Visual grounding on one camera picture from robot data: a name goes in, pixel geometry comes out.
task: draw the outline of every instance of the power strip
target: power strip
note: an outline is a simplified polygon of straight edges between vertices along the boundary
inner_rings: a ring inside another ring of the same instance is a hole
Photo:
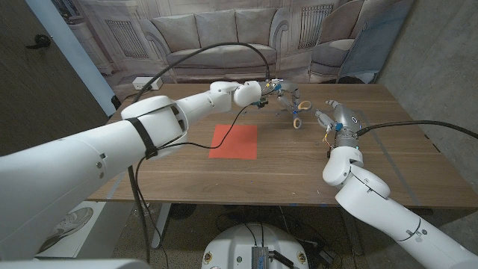
[[[141,90],[143,86],[151,80],[152,77],[137,77],[133,81],[134,89]],[[161,78],[156,79],[152,84],[152,90],[159,90],[163,85],[163,80]]]

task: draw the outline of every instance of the sofa cushion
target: sofa cushion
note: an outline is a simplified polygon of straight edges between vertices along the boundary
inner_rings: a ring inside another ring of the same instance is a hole
[[[200,48],[194,15],[165,16],[151,19],[171,52]]]
[[[329,41],[314,47],[312,61],[330,67],[339,67],[353,44],[352,39]]]
[[[275,8],[236,10],[239,42],[268,45],[270,24],[276,11]]]
[[[194,14],[201,47],[222,42],[237,42],[236,19],[233,10]]]
[[[251,44],[258,49],[266,58],[268,64],[276,62],[276,50],[269,46],[260,44]],[[175,63],[185,55],[195,52],[197,49],[186,49],[179,52],[173,52],[167,56],[168,64]],[[262,58],[250,48],[239,45],[221,46],[212,48],[194,55],[177,67],[193,68],[235,68],[235,67],[260,67],[264,62]]]
[[[318,44],[351,38],[363,4],[364,0],[349,1],[323,19]]]

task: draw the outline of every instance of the black strap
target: black strap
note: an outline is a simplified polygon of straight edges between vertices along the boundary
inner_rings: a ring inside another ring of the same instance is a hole
[[[129,121],[134,126],[137,133],[140,134],[141,140],[146,147],[146,160],[158,155],[158,150],[156,149],[154,143],[151,140],[151,137],[149,136],[147,130],[144,128],[144,125],[141,123],[141,121],[138,118],[129,118],[126,120]]]

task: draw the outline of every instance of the red paper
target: red paper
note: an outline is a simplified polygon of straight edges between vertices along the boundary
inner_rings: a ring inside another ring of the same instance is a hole
[[[221,143],[230,125],[217,124],[211,146]],[[257,126],[234,125],[222,146],[209,150],[209,158],[257,159]]]

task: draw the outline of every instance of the door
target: door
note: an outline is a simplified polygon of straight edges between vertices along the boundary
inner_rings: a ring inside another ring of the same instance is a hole
[[[105,112],[25,1],[0,1],[0,155],[104,125]]]

